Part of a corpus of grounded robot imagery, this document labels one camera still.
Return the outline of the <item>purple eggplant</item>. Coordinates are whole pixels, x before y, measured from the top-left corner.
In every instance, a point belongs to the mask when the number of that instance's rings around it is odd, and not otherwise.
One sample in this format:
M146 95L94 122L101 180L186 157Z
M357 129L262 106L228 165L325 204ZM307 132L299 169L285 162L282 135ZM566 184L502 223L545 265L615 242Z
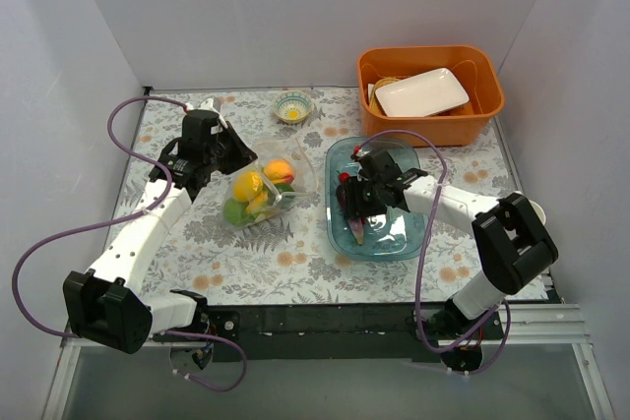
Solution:
M364 244L364 227L363 221L360 218L350 217L347 213L347 197L343 184L340 184L336 189L336 197L338 203L343 211L344 219L353 235L356 243L359 246Z

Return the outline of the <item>dark green lime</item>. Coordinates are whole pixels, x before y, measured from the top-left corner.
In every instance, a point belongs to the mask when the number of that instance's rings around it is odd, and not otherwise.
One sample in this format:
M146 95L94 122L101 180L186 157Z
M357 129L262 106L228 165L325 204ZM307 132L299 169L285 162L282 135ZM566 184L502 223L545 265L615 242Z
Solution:
M279 198L277 200L277 204L279 206L290 206L294 199L296 198L296 194L291 185L286 184L284 182L278 183L275 185L279 193Z

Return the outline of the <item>green cabbage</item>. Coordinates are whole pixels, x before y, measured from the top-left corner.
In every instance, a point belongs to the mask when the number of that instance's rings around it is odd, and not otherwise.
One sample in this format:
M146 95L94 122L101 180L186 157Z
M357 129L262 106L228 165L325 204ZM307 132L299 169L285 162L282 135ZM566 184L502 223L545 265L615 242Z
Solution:
M228 199L222 208L224 220L234 226L244 226L251 220L251 214L247 211L248 204L235 199Z

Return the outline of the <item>orange peach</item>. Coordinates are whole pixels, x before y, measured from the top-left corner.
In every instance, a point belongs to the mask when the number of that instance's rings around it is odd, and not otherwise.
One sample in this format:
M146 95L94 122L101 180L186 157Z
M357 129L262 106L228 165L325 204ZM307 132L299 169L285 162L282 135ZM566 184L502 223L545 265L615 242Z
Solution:
M295 178L292 164L281 158L269 160L263 167L263 173L274 185L290 185Z

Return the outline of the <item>clear zip top bag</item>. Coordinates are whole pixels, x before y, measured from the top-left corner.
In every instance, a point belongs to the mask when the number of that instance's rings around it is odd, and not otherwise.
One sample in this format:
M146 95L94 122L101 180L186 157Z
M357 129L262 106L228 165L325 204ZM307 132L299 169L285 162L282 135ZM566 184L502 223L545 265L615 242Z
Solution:
M230 176L222 208L228 199L233 199L232 185L235 178L245 171L258 171L262 175L262 179L264 181L263 191L268 191L269 197L273 199L269 200L268 206L260 213L255 216L251 215L249 223L239 227L234 227L224 220L221 208L223 223L229 229L240 230L269 218L278 216L300 205L302 202L317 196L319 193L319 182L316 176L315 168L298 140L283 139L259 142L254 145L254 151L258 155L258 158L252 164L247 165ZM275 185L263 173L263 167L269 160L279 158L290 162L295 170L295 178L290 185L295 191L296 198L290 206L279 206L277 204L279 193L275 188Z

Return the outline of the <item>yellow lemon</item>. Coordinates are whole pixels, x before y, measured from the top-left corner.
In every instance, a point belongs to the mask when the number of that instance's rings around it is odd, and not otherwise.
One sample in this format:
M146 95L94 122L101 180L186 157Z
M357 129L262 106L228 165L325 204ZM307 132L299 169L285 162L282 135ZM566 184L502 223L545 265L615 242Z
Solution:
M232 185L232 196L240 203L249 203L264 190L264 181L258 171L240 173Z

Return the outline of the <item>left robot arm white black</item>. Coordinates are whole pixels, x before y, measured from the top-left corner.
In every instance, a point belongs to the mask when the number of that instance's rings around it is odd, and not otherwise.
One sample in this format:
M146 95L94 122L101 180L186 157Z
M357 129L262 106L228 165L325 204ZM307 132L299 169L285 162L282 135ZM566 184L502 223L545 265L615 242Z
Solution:
M210 327L205 297L174 289L143 300L140 292L159 248L212 174L229 175L256 158L213 99L186 106L181 134L161 151L131 221L86 271L64 280L72 333L129 354L168 330L202 339Z

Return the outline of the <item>orange green mango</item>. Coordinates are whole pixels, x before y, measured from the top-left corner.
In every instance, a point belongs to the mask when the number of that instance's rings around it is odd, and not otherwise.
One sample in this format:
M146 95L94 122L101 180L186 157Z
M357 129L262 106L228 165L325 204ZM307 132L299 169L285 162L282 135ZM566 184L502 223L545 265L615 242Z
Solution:
M272 199L273 198L269 197L268 191L263 191L247 205L245 212L248 215L255 216L266 208L269 204L269 200Z

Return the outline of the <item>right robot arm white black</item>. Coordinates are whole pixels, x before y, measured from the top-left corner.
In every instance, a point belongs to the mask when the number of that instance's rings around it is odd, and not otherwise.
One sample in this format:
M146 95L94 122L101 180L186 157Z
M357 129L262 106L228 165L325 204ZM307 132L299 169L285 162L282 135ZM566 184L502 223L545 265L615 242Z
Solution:
M443 309L446 329L456 338L472 336L482 315L558 259L541 207L520 193L473 194L419 168L403 171L386 150L359 150L351 159L359 171L341 184L346 217L362 221L398 209L431 216L473 238L481 270Z

